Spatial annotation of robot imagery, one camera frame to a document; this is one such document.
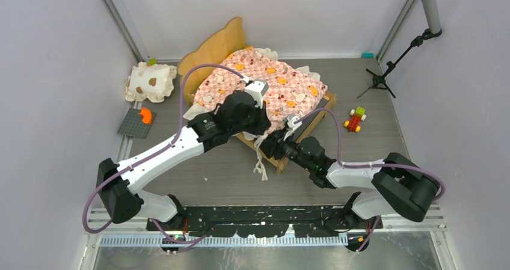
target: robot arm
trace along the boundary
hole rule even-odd
[[[182,206],[172,195],[159,196],[142,189],[153,179],[175,165],[225,144],[232,135],[247,132],[262,135],[269,127],[262,96],[268,89],[265,81],[255,80],[245,91],[227,96],[216,110],[196,116],[175,135],[148,151],[119,162],[104,160],[99,165],[97,185],[118,173],[130,169],[111,183],[99,195],[113,223],[122,223],[134,216],[154,218],[168,225],[182,221]],[[372,189],[357,192],[343,208],[345,226],[356,225],[373,216],[398,213],[412,221],[422,221],[430,207],[438,182],[413,171],[388,167],[355,168],[366,164],[407,164],[415,166],[400,154],[391,153],[384,160],[371,163],[337,163],[325,155],[325,150],[314,137],[300,143],[289,139],[301,125],[295,115],[287,118],[287,128],[273,132],[261,144],[267,157],[289,158],[310,173],[310,179],[321,188],[354,186]]]
[[[289,158],[310,173],[310,179],[320,188],[358,187],[373,191],[354,193],[344,209],[345,226],[356,225],[360,219],[398,213],[415,222],[423,221],[440,185],[430,177],[413,170],[365,165],[400,164],[414,166],[398,153],[372,162],[337,162],[325,155],[316,138],[307,137],[300,143],[287,139],[294,131],[293,117],[286,128],[275,131],[262,143],[260,149],[267,157]]]
[[[215,111],[197,115],[189,121],[176,134],[179,139],[174,144],[171,142],[175,135],[118,164],[111,159],[102,161],[98,186],[120,170],[130,169],[99,192],[112,222],[122,223],[134,216],[169,222],[176,217],[182,207],[175,197],[155,195],[142,189],[177,164],[225,144],[237,133],[262,135],[271,125],[262,100],[268,88],[266,81],[255,80],[245,87],[245,91],[235,91]]]

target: microphone stand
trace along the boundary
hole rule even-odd
[[[388,85],[386,84],[386,76],[389,75],[392,70],[395,69],[396,65],[400,62],[400,60],[414,47],[419,47],[422,45],[424,40],[429,40],[434,37],[438,37],[443,33],[443,31],[439,31],[436,34],[433,34],[430,32],[430,29],[426,29],[425,32],[423,32],[422,35],[418,35],[414,38],[413,41],[411,41],[411,45],[405,50],[405,52],[398,58],[398,60],[393,63],[391,61],[387,62],[386,65],[388,66],[388,69],[382,76],[376,75],[374,72],[372,72],[369,69],[366,69],[367,72],[369,72],[372,75],[372,85],[368,87],[364,92],[362,92],[361,95],[359,95],[356,99],[359,99],[362,95],[364,95],[368,90],[371,88],[376,88],[378,90],[388,90],[393,98],[396,98],[395,94],[393,94],[392,90]]]

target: pink patterned blanket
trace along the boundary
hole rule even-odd
[[[283,120],[289,114],[304,116],[315,109],[328,87],[281,61],[273,61],[258,53],[253,47],[230,54],[222,66],[238,71],[250,79],[264,79],[269,90],[264,95],[271,127],[268,133],[283,128]],[[224,70],[215,69],[199,86],[194,103],[212,111],[217,103],[235,90],[244,90],[239,77]]]

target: white ruffled cushion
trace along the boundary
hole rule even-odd
[[[149,99],[153,103],[161,103],[170,96],[174,89],[173,79],[177,76],[177,68],[167,64],[139,63],[125,84],[124,97],[127,101],[141,102]]]

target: toy car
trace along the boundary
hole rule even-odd
[[[346,127],[347,130],[357,133],[361,130],[361,126],[358,125],[359,122],[365,121],[365,109],[359,106],[355,111],[352,109],[349,114],[352,116],[351,121],[345,121],[343,126]]]

